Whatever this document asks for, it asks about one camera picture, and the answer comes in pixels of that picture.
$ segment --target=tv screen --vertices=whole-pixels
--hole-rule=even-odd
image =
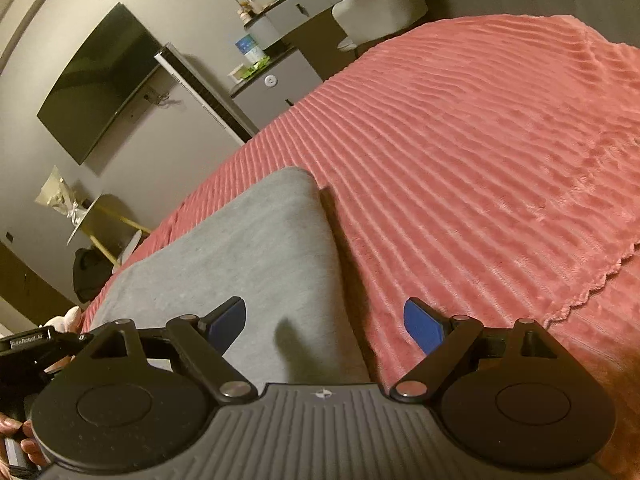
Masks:
[[[117,4],[73,56],[38,118],[78,164],[158,67],[159,49],[127,7]]]

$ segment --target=white armchair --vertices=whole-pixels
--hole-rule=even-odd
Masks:
[[[333,9],[354,48],[408,28],[426,12],[424,0],[342,0]]]

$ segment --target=ribbed pink blanket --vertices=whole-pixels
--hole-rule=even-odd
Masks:
[[[519,317],[548,326],[632,254],[640,240],[640,51],[566,16],[420,27],[370,50],[271,123],[129,264],[284,166],[308,169],[334,199],[366,293],[361,322],[389,384],[423,357],[402,328],[409,296],[487,326]],[[606,287],[598,298],[554,333],[607,385],[630,389],[629,370],[615,370],[622,357],[604,359],[599,346],[636,354],[638,302],[619,318],[615,294]],[[610,382],[613,375],[625,379]],[[632,398],[623,411],[635,418],[622,431],[634,435],[637,454],[640,402]],[[638,470],[631,452],[616,440],[606,465]]]

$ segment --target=toiletry bottle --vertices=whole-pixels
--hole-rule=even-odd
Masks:
[[[243,25],[246,25],[251,21],[251,16],[244,9],[238,9],[238,16],[240,17]]]
[[[249,5],[251,5],[251,8],[254,10],[256,14],[260,14],[264,10],[264,7],[261,6],[261,4],[258,3],[257,0],[248,0],[248,1],[249,1]]]

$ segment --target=finger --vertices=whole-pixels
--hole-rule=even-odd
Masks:
[[[4,438],[2,438],[2,436],[0,436],[0,466],[5,465],[8,466],[9,465],[9,459],[6,456],[6,447],[4,445]]]
[[[22,432],[25,434],[26,437],[34,438],[33,437],[33,424],[31,423],[31,419],[27,420],[27,422],[25,422],[22,425]]]
[[[16,431],[22,427],[22,423],[18,420],[6,416],[4,413],[0,413],[0,433],[4,436],[12,436]]]
[[[11,474],[9,473],[9,467],[4,465],[4,464],[0,464],[0,478],[2,480],[11,480]]]
[[[30,438],[25,438],[20,441],[20,447],[27,454],[37,454],[40,453],[40,446],[36,443],[35,440]]]
[[[40,467],[44,467],[49,464],[49,461],[44,458],[44,455],[42,453],[30,453],[29,460],[31,460],[35,465],[39,465]]]

